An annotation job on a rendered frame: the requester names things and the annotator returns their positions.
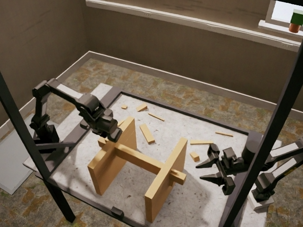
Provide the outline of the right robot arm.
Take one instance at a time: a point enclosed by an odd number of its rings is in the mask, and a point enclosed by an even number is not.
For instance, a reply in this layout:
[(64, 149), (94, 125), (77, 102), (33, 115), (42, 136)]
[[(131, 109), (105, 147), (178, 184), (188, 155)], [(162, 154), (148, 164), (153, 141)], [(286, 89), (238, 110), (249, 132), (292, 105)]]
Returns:
[[(223, 149), (221, 159), (225, 158), (228, 164), (227, 170), (233, 170), (234, 168), (238, 168), (242, 165), (241, 173), (247, 172), (259, 144), (260, 143), (254, 140), (247, 141), (241, 153), (241, 157), (238, 158), (232, 147)], [(263, 168), (261, 169), (261, 172), (268, 171), (276, 162), (289, 157), (292, 158), (284, 162), (272, 172), (261, 173), (258, 175), (255, 181), (256, 189), (251, 190), (256, 202), (269, 200), (270, 196), (275, 194), (274, 189), (277, 182), (303, 164), (303, 137), (295, 142), (272, 149)]]

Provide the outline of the wooden rail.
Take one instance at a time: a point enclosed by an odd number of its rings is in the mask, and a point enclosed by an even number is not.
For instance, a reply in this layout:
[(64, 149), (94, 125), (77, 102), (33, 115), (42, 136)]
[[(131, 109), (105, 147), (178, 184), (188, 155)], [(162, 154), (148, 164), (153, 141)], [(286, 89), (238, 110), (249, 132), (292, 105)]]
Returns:
[[(99, 144), (99, 147), (101, 147), (101, 148), (106, 144), (103, 137), (100, 137), (98, 139), (98, 144)], [(117, 143), (114, 146), (114, 148), (115, 148), (116, 156), (118, 156), (134, 165), (137, 165), (149, 172), (152, 172), (156, 175), (158, 175), (158, 173), (160, 172), (160, 170), (162, 169), (162, 167), (164, 165), (164, 163), (162, 163), (158, 160), (155, 160), (149, 156), (146, 156), (140, 152), (137, 152), (131, 148), (128, 148), (120, 143)], [(179, 172), (179, 171), (177, 172), (177, 174), (170, 172), (169, 179), (180, 185), (183, 185), (184, 182), (186, 181), (186, 174)]]

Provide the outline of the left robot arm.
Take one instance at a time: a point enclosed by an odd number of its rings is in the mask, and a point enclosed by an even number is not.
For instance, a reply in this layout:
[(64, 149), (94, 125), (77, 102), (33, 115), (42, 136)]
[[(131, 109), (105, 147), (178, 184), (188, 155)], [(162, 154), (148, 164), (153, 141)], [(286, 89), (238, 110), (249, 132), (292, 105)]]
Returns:
[[(100, 100), (89, 93), (80, 93), (52, 78), (43, 80), (32, 89), (33, 97), (36, 98), (36, 112), (29, 124), (36, 131), (36, 137), (47, 137), (50, 127), (47, 122), (50, 116), (46, 113), (47, 99), (51, 93), (74, 104), (90, 127), (97, 127), (110, 134), (114, 133), (118, 121), (113, 118), (113, 111), (105, 108)], [(96, 110), (95, 110), (96, 109)]]

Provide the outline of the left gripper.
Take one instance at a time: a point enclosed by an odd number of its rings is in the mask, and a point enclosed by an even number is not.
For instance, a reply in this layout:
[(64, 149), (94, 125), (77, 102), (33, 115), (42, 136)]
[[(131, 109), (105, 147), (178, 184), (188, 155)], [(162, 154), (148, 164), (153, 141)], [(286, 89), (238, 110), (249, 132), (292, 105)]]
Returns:
[[(88, 124), (84, 121), (84, 119), (82, 119), (82, 121), (80, 122), (80, 127), (87, 130), (87, 127), (90, 127), (89, 125), (88, 126), (87, 125)], [(116, 128), (115, 132), (112, 134), (110, 134), (106, 131), (103, 131), (101, 129), (98, 129), (97, 127), (90, 127), (90, 128), (93, 128), (93, 129), (91, 129), (92, 133), (94, 133), (96, 135), (100, 135), (103, 138), (107, 137), (108, 140), (110, 140), (111, 142), (114, 142), (114, 143), (117, 143), (117, 141), (119, 140), (119, 138), (123, 132), (122, 129), (118, 128), (118, 127)]]

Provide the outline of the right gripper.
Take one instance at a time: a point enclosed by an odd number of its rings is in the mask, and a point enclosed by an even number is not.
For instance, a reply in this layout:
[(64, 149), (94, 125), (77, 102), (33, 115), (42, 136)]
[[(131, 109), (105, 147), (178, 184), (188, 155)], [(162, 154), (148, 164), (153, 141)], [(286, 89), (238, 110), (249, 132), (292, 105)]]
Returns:
[[(213, 151), (212, 151), (213, 150)], [(211, 168), (213, 164), (216, 164), (219, 172), (216, 174), (211, 174), (211, 175), (203, 175), (200, 176), (199, 179), (205, 180), (212, 182), (214, 184), (217, 184), (219, 187), (223, 185), (222, 191), (224, 195), (230, 195), (232, 194), (234, 188), (235, 188), (235, 183), (232, 179), (232, 177), (227, 177), (227, 175), (233, 175), (236, 176), (237, 174), (242, 172), (242, 165), (239, 166), (238, 168), (235, 168), (233, 170), (227, 170), (227, 162), (225, 158), (222, 158), (221, 160), (219, 159), (219, 154), (220, 151), (217, 147), (216, 144), (210, 144), (207, 155), (208, 159), (199, 165), (196, 165), (196, 168)]]

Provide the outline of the tan wooden board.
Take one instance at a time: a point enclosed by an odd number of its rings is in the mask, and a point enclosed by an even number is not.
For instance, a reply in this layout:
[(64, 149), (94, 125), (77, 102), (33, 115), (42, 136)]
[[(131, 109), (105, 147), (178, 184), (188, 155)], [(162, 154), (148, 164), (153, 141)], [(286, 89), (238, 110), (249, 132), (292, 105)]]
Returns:
[(144, 195), (146, 220), (153, 223), (175, 183), (169, 185), (171, 169), (182, 172), (185, 164), (188, 139), (181, 137), (162, 169)]
[[(136, 150), (135, 119), (128, 116), (119, 128), (121, 128), (123, 132), (117, 143)], [(100, 196), (104, 194), (127, 162), (126, 160), (116, 156), (114, 146), (117, 143), (113, 143), (108, 140), (87, 165), (95, 191)]]

